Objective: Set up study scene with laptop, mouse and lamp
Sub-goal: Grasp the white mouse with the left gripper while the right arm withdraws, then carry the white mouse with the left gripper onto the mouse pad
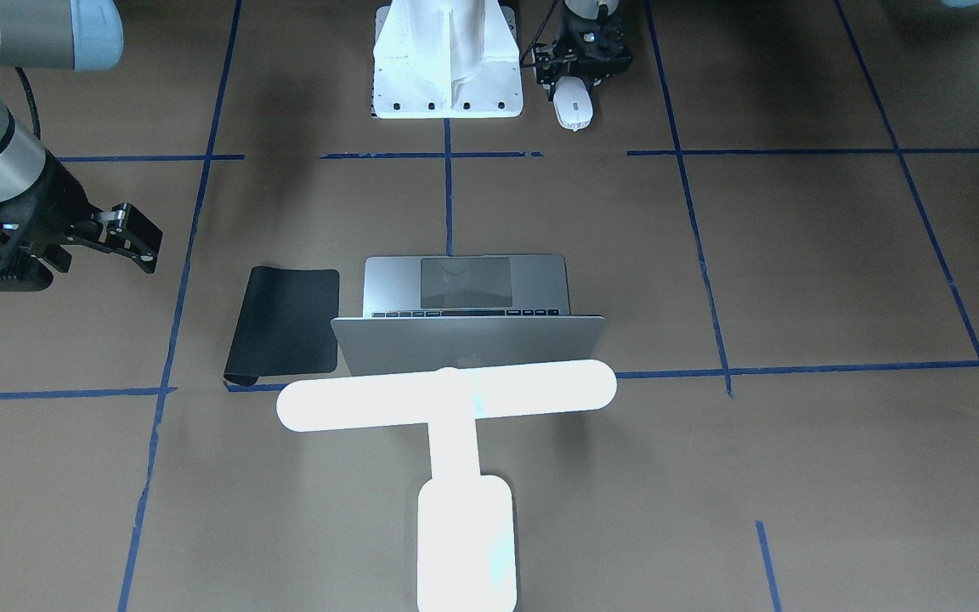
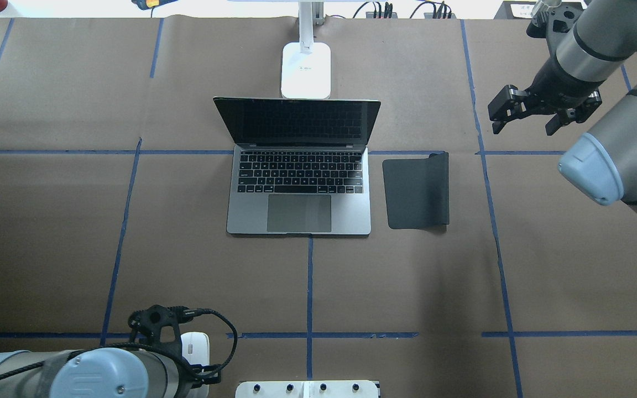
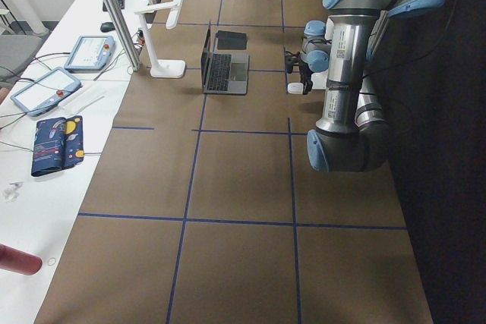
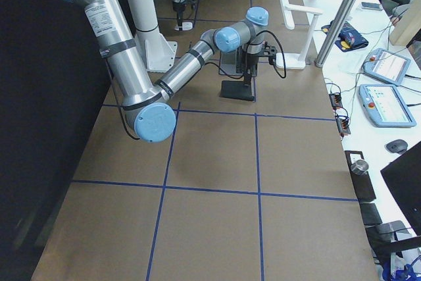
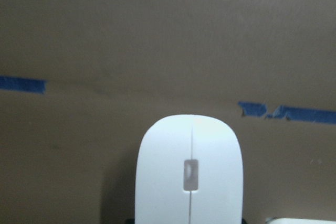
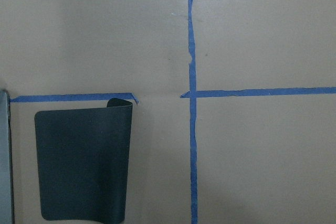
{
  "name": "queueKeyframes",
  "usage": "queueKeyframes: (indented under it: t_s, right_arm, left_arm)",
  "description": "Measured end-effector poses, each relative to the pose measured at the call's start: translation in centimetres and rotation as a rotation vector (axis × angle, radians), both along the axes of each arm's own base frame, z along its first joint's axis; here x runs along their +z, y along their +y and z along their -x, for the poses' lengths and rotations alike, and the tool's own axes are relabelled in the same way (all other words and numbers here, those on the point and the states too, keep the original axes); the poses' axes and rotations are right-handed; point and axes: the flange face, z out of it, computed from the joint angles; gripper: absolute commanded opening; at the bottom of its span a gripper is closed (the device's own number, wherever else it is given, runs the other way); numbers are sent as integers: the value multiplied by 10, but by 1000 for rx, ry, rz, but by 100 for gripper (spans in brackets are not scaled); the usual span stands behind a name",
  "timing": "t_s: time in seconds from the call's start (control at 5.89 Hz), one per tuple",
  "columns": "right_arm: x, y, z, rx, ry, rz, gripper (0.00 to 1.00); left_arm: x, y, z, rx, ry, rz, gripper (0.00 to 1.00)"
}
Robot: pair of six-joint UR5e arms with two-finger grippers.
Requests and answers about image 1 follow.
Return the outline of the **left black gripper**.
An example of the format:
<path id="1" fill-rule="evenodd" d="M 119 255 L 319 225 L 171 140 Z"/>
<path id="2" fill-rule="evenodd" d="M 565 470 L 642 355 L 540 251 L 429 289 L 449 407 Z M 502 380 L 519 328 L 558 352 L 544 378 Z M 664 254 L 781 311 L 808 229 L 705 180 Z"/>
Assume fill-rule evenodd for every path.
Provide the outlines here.
<path id="1" fill-rule="evenodd" d="M 554 85 L 561 77 L 578 77 L 586 86 L 598 85 L 628 70 L 632 61 L 620 15 L 594 20 L 564 15 L 555 42 L 534 47 L 534 74 L 543 86 Z"/>

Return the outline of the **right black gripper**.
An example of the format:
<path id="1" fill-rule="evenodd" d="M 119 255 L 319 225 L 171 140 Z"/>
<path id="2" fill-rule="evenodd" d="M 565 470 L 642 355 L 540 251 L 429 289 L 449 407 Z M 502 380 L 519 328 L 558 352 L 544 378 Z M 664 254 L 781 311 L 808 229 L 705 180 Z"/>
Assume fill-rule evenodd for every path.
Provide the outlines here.
<path id="1" fill-rule="evenodd" d="M 58 161 L 44 163 L 36 181 L 22 194 L 0 202 L 0 292 L 38 292 L 66 274 L 71 255 L 63 247 L 75 231 L 98 241 L 104 252 L 132 259 L 156 272 L 163 231 L 136 206 L 123 202 L 104 212 Z"/>

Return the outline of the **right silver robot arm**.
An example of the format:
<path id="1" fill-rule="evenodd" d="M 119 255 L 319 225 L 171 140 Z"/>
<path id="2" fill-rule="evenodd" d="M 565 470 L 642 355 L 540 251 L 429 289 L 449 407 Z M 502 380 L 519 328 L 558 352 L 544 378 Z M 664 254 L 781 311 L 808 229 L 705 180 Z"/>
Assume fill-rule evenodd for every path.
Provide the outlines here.
<path id="1" fill-rule="evenodd" d="M 105 71 L 123 54 L 123 20 L 113 1 L 0 1 L 0 66 Z M 39 115 L 25 125 L 0 100 L 0 292 L 47 289 L 71 266 L 70 245 L 156 270 L 162 231 L 136 207 L 109 212 L 40 139 Z"/>

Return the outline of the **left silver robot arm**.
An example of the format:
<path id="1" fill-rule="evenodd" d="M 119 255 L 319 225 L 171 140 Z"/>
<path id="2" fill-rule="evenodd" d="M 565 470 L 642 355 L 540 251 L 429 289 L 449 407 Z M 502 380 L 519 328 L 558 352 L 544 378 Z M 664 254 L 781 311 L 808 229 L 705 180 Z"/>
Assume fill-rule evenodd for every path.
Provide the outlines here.
<path id="1" fill-rule="evenodd" d="M 547 89 L 563 77 L 594 87 L 633 60 L 618 1 L 566 1 L 554 40 L 537 42 L 532 52 L 536 81 Z"/>

